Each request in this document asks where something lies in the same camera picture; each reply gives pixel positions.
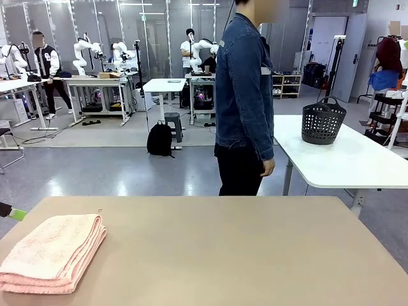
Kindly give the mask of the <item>person's right hand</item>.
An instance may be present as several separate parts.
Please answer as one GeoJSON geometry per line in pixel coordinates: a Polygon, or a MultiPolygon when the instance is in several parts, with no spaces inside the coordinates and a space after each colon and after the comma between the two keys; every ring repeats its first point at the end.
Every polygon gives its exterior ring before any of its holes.
{"type": "Polygon", "coordinates": [[[268,177],[270,176],[275,169],[275,159],[269,159],[267,161],[263,161],[263,172],[261,173],[261,177],[268,177]]]}

